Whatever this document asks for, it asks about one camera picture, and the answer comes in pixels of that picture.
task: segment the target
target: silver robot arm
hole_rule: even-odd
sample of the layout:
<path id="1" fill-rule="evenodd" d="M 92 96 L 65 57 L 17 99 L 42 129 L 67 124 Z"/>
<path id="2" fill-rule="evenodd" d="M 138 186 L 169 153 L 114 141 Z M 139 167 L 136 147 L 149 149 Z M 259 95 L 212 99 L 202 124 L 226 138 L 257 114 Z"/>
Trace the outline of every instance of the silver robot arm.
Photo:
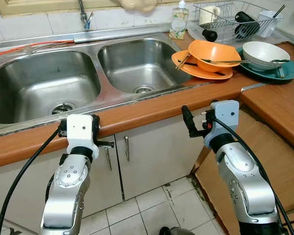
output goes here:
<path id="1" fill-rule="evenodd" d="M 54 174 L 41 221 L 40 234 L 43 235 L 79 233 L 91 162 L 99 154 L 93 140 L 92 116 L 68 116 L 66 135 L 69 155 Z"/>
<path id="2" fill-rule="evenodd" d="M 204 130 L 198 131 L 187 106 L 182 107 L 183 119 L 190 137 L 204 137 L 204 144 L 216 154 L 221 177 L 225 181 L 243 235 L 281 235 L 275 197 L 269 183 L 261 176 L 257 163 L 245 148 L 216 118 L 233 131 L 238 126 L 239 103 L 234 100 L 213 102 L 203 112 Z"/>

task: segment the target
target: tiled floor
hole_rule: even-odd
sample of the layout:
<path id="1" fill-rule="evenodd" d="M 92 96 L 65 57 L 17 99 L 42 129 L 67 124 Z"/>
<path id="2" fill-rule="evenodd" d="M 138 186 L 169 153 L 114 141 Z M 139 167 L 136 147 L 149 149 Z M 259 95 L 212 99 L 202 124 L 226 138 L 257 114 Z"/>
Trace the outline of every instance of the tiled floor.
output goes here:
<path id="1" fill-rule="evenodd" d="M 163 226 L 224 235 L 201 191 L 184 177 L 82 220 L 80 235 L 158 235 Z"/>

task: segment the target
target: wooden countertop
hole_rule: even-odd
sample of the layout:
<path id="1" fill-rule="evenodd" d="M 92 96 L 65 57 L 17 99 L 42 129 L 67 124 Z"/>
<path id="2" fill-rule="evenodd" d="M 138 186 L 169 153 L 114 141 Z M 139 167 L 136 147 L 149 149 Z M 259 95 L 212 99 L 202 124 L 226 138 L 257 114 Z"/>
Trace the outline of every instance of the wooden countertop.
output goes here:
<path id="1" fill-rule="evenodd" d="M 279 45 L 294 61 L 294 46 Z M 241 94 L 241 100 L 294 146 L 294 80 L 284 85 L 267 85 Z"/>
<path id="2" fill-rule="evenodd" d="M 175 40 L 175 42 L 181 49 L 186 49 L 192 40 L 193 39 L 187 35 L 184 40 Z M 209 80 L 194 78 L 190 83 L 200 84 L 207 81 Z M 238 98 L 241 94 L 242 87 L 258 82 L 257 80 L 249 78 L 248 73 L 242 74 L 241 70 L 234 69 L 233 76 L 226 81 L 186 89 L 173 94 L 140 101 L 135 104 L 98 112 L 96 114 L 100 116 L 101 126 L 99 136 L 109 136 L 113 133 L 181 114 L 180 108 L 184 104 L 188 105 L 191 110 L 195 110 L 208 106 L 214 99 Z M 293 86 L 293 83 L 294 81 L 287 85 L 281 85 L 281 87 Z M 248 104 L 249 99 L 246 98 L 246 95 L 244 95 L 244 98 L 247 100 L 246 103 Z M 0 137 L 0 166 L 29 158 L 55 131 L 58 124 L 57 122 Z M 56 137 L 46 147 L 43 153 L 52 152 L 65 148 L 66 146 L 67 141 L 65 138 Z"/>

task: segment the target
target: white cup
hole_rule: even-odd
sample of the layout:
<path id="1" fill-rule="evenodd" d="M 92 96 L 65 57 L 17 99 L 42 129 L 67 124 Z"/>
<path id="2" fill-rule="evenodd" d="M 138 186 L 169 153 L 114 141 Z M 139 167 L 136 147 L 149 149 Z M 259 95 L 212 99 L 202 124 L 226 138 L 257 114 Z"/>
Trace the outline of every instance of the white cup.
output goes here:
<path id="1" fill-rule="evenodd" d="M 206 24 L 215 22 L 218 19 L 218 15 L 220 15 L 220 8 L 217 6 L 206 6 L 200 10 L 199 15 L 199 24 Z"/>
<path id="2" fill-rule="evenodd" d="M 275 18 L 273 18 L 275 13 L 275 11 L 262 11 L 259 13 L 257 21 L 264 22 L 260 22 L 260 30 L 257 35 L 263 38 L 267 38 L 272 34 L 276 25 L 280 22 L 281 19 L 283 19 L 281 14 L 278 14 Z"/>

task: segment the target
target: soap bottle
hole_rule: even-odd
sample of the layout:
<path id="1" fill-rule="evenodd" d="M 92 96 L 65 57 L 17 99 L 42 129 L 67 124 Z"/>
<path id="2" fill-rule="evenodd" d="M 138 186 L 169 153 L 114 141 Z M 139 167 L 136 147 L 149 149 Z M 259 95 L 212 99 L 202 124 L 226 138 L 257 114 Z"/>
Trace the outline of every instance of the soap bottle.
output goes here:
<path id="1" fill-rule="evenodd" d="M 177 8 L 172 11 L 172 21 L 169 37 L 172 39 L 183 39 L 186 32 L 186 24 L 189 10 L 185 8 L 185 1 L 181 0 Z"/>

